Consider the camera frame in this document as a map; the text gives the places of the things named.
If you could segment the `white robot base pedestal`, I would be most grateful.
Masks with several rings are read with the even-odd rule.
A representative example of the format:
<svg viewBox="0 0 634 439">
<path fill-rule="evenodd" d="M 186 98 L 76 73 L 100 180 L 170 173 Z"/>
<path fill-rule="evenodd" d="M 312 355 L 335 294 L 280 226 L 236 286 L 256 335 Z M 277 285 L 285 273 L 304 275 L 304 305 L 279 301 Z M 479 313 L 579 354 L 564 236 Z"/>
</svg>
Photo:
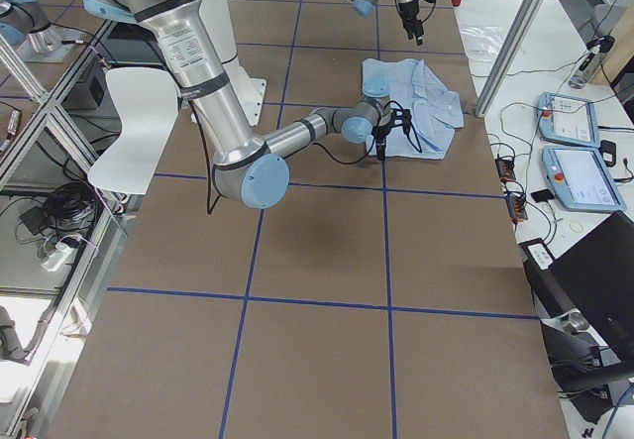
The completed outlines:
<svg viewBox="0 0 634 439">
<path fill-rule="evenodd" d="M 240 63 L 228 2 L 202 0 L 199 13 L 249 124 L 254 127 L 260 120 L 266 81 L 249 77 Z"/>
</svg>

